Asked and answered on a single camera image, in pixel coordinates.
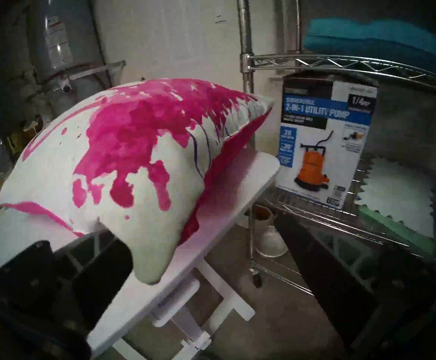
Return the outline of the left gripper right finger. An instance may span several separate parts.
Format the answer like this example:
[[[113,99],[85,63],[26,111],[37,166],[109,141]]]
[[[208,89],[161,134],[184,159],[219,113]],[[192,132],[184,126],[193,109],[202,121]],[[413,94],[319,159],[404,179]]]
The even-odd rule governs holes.
[[[396,243],[367,254],[338,237],[331,247],[289,213],[274,226],[347,350],[378,350],[436,302],[436,271]]]

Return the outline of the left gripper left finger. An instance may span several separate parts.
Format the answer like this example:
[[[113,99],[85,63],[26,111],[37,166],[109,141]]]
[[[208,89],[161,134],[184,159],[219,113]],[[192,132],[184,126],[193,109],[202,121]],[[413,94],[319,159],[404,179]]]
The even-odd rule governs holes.
[[[0,267],[0,315],[91,332],[133,270],[132,254],[105,232],[108,243],[82,267],[68,248],[39,240]]]

